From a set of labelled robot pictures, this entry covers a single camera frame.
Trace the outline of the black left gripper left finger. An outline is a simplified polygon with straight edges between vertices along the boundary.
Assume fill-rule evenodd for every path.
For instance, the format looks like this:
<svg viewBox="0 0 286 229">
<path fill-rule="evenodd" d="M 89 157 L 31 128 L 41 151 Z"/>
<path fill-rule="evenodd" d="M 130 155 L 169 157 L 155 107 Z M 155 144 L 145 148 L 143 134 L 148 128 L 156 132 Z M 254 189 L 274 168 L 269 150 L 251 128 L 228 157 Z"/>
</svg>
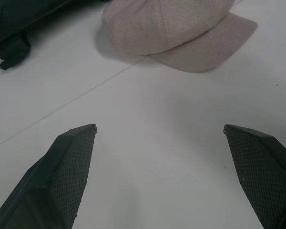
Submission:
<svg viewBox="0 0 286 229">
<path fill-rule="evenodd" d="M 97 126 L 59 135 L 0 208 L 0 229 L 72 229 L 87 184 Z"/>
</svg>

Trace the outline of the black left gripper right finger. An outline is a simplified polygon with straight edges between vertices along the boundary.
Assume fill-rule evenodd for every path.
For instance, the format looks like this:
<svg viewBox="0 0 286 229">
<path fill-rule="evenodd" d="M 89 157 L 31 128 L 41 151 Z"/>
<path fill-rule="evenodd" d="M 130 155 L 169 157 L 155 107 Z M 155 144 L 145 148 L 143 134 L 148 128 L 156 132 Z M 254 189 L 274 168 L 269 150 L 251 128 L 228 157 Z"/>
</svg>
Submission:
<svg viewBox="0 0 286 229">
<path fill-rule="evenodd" d="M 286 148 L 273 136 L 225 125 L 240 185 L 264 229 L 286 229 Z"/>
</svg>

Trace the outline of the black fabric bag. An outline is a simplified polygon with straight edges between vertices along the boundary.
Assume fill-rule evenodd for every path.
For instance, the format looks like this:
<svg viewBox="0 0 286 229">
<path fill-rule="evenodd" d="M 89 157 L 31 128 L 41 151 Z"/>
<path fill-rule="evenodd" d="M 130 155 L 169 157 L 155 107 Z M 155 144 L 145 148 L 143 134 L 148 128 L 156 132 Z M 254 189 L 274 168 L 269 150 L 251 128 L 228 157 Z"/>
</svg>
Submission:
<svg viewBox="0 0 286 229">
<path fill-rule="evenodd" d="M 25 29 L 78 0 L 0 0 L 0 68 L 21 63 L 31 52 Z"/>
</svg>

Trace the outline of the beige newsboy cap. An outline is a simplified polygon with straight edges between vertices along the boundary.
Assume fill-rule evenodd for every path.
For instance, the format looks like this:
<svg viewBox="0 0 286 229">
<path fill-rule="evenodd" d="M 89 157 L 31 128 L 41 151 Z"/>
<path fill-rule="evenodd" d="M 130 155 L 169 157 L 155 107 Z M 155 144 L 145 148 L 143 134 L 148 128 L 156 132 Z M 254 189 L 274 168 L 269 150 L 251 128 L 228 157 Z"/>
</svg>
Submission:
<svg viewBox="0 0 286 229">
<path fill-rule="evenodd" d="M 102 23 L 113 46 L 189 73 L 211 71 L 254 34 L 255 21 L 231 13 L 235 0 L 111 0 Z"/>
</svg>

